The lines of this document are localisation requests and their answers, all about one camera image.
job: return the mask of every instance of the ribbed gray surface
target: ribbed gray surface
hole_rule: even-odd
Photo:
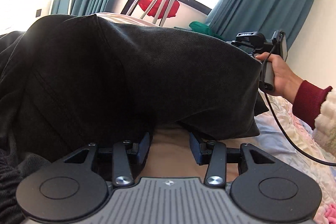
[[[97,214],[80,224],[261,224],[241,212],[225,191],[204,186],[198,178],[142,178],[118,189]]]

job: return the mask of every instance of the black circular pad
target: black circular pad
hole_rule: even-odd
[[[285,200],[295,196],[299,189],[288,179],[268,178],[259,183],[259,190],[270,199]]]
[[[79,183],[67,177],[56,177],[42,183],[40,192],[46,198],[64,199],[75,195],[79,190]]]
[[[16,190],[23,213],[43,222],[66,222],[97,210],[107,185],[81,164],[53,163],[25,178]]]
[[[282,162],[252,164],[234,180],[230,195],[244,212],[272,223],[312,218],[322,198],[313,179]]]

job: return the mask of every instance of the pink fabric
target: pink fabric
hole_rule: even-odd
[[[325,211],[325,217],[328,219],[329,224],[336,224],[336,204],[330,204]]]

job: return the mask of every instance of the electrical outlet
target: electrical outlet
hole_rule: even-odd
[[[36,16],[35,17],[40,17],[42,13],[42,9],[36,10]]]

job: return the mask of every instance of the metal screw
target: metal screw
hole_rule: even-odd
[[[130,184],[132,180],[129,177],[120,176],[115,179],[115,183],[119,185],[127,185]]]
[[[211,185],[218,185],[223,183],[223,179],[219,176],[208,177],[207,182]]]

